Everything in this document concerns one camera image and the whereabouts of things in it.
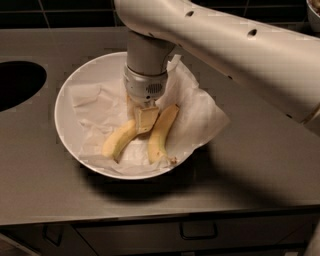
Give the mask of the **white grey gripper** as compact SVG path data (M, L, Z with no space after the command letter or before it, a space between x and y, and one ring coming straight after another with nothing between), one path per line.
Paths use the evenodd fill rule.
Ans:
M128 65L124 66L123 82L128 96L126 97L128 119L136 121L138 134L149 132L159 115L157 106L153 105L156 100L164 95L168 80L168 72L164 71L155 75L145 75L131 70Z

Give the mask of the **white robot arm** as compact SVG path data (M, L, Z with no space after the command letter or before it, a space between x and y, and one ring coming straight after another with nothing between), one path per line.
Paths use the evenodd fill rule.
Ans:
M129 28L125 84L140 104L164 94L176 46L320 134L320 39L189 0L114 0Z

